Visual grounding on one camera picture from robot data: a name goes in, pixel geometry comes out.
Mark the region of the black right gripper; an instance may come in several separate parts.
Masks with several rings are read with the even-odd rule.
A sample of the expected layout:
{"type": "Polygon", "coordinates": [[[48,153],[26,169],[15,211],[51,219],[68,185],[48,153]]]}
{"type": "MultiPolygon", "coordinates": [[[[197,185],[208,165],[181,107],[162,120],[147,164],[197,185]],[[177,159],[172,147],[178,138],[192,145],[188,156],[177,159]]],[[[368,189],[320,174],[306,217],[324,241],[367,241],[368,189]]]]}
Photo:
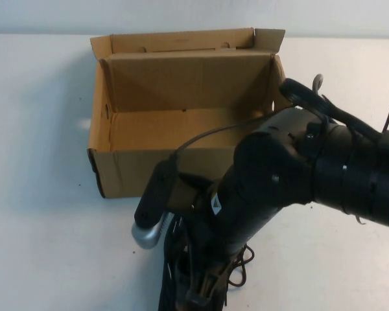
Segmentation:
{"type": "Polygon", "coordinates": [[[216,181],[184,174],[196,191],[184,220],[188,254],[178,261],[181,310],[222,310],[230,274],[244,265],[247,242],[291,204],[289,171],[270,165],[232,165],[216,181]]]}

